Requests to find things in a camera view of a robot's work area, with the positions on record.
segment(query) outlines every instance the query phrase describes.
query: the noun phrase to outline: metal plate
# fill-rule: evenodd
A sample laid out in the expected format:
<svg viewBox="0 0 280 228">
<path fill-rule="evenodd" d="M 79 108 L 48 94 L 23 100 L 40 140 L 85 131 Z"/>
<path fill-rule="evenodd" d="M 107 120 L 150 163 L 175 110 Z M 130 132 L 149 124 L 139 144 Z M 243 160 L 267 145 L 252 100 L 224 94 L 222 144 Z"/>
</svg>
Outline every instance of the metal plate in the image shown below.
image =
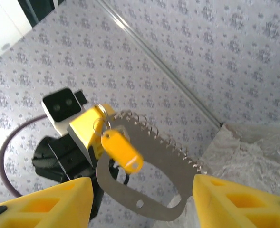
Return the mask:
<svg viewBox="0 0 280 228">
<path fill-rule="evenodd" d="M 159 168 L 172 181 L 181 196 L 180 203 L 168 208 L 150 197 L 123 185 L 111 177 L 110 157 L 103 153 L 97 163 L 97 181 L 101 188 L 124 207 L 142 216 L 162 221 L 177 219 L 183 212 L 187 199 L 192 196 L 196 165 L 183 158 L 178 149 L 169 145 L 150 128 L 138 122 L 137 116 L 123 113 L 119 118 L 109 118 L 111 128 L 124 126 L 131 144 L 142 154 L 144 161 Z"/>
</svg>

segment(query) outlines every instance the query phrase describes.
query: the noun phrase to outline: yellow key tag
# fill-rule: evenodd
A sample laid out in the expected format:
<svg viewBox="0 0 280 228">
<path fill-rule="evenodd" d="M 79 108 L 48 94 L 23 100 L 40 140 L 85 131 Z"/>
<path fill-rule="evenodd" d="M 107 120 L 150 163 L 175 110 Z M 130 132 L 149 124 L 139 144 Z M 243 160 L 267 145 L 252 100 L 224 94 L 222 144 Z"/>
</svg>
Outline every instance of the yellow key tag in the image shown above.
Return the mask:
<svg viewBox="0 0 280 228">
<path fill-rule="evenodd" d="M 143 166 L 142 155 L 117 130 L 106 130 L 101 143 L 109 156 L 121 166 L 127 174 L 138 172 Z"/>
</svg>

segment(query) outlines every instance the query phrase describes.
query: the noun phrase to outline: camera lens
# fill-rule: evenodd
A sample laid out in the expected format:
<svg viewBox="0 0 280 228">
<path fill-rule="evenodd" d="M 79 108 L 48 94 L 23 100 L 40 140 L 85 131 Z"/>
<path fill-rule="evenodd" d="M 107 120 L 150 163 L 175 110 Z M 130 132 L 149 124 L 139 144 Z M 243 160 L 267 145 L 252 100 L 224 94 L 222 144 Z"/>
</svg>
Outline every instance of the camera lens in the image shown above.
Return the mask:
<svg viewBox="0 0 280 228">
<path fill-rule="evenodd" d="M 72 100 L 71 99 L 67 99 L 66 100 L 66 105 L 68 105 L 68 106 L 72 105 Z"/>
<path fill-rule="evenodd" d="M 55 106 L 53 106 L 53 110 L 58 112 L 60 110 L 60 106 L 56 104 Z"/>
</svg>

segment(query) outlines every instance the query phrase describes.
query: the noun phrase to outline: yellow plastic block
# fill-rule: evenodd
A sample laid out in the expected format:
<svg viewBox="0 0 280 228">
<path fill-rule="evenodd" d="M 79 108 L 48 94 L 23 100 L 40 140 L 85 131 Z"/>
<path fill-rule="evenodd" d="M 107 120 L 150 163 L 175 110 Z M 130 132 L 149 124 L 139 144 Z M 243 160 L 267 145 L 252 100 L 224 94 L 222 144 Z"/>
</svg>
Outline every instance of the yellow plastic block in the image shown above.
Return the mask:
<svg viewBox="0 0 280 228">
<path fill-rule="evenodd" d="M 142 155 L 117 130 L 105 131 L 101 138 L 101 143 L 109 156 L 113 158 L 126 173 L 135 173 L 142 168 L 144 163 Z"/>
<path fill-rule="evenodd" d="M 0 204 L 0 228 L 87 228 L 93 203 L 90 178 L 77 178 Z"/>
<path fill-rule="evenodd" d="M 280 228 L 280 197 L 198 174 L 193 198 L 201 228 Z"/>
<path fill-rule="evenodd" d="M 108 104 L 102 104 L 106 109 L 108 115 L 113 115 L 115 112 Z M 101 146 L 101 137 L 96 135 L 96 132 L 100 132 L 103 127 L 103 120 L 96 121 L 98 118 L 105 118 L 105 115 L 100 109 L 93 107 L 70 122 L 70 127 L 83 143 L 83 145 L 88 150 L 90 146 L 93 146 L 96 159 L 99 159 L 101 153 L 103 152 L 103 147 Z"/>
</svg>

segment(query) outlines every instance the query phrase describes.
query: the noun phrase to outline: wallpaper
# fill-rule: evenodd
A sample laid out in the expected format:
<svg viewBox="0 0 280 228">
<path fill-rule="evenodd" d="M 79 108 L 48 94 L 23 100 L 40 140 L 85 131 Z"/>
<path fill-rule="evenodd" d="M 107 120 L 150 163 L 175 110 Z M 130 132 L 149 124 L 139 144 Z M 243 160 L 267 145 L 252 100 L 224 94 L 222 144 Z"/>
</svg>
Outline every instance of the wallpaper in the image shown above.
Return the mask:
<svg viewBox="0 0 280 228">
<path fill-rule="evenodd" d="M 118 111 L 146 114 L 192 156 L 200 156 L 217 132 L 91 0 L 67 0 L 0 57 L 0 146 L 15 127 L 43 113 L 43 95 L 65 86 L 83 89 L 86 108 L 108 102 Z M 47 120 L 23 130 L 7 150 L 6 172 L 22 194 L 56 184 L 37 176 L 31 164 L 45 135 L 57 136 Z M 167 177 L 149 164 L 131 177 L 130 186 L 165 205 L 175 194 Z M 0 180 L 0 202 L 11 198 Z M 148 228 L 153 222 L 105 195 L 90 228 Z"/>
<path fill-rule="evenodd" d="M 280 123 L 280 0 L 110 0 L 223 122 Z"/>
</svg>

